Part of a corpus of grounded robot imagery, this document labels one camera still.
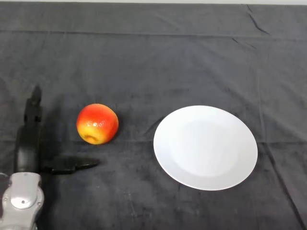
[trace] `black fabric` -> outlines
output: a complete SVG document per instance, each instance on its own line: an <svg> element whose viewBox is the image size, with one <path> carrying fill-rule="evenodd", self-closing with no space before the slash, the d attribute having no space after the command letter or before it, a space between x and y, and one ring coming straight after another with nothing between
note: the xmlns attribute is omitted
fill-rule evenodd
<svg viewBox="0 0 307 230"><path fill-rule="evenodd" d="M102 165L44 176L42 230L305 230L307 7L0 3L0 172L12 173L25 100L43 90L42 154ZM92 146L80 110L111 107L120 130ZM253 173L223 191L179 184L158 164L164 116L210 105L254 134ZM0 192L8 179L0 176Z"/></svg>

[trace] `apple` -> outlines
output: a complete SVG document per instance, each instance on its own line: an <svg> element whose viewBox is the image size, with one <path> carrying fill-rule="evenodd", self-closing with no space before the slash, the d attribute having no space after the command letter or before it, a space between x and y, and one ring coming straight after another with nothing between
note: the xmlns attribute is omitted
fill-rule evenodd
<svg viewBox="0 0 307 230"><path fill-rule="evenodd" d="M77 130L86 142L99 145L110 141L118 130L118 117L103 104L90 104L78 115Z"/></svg>

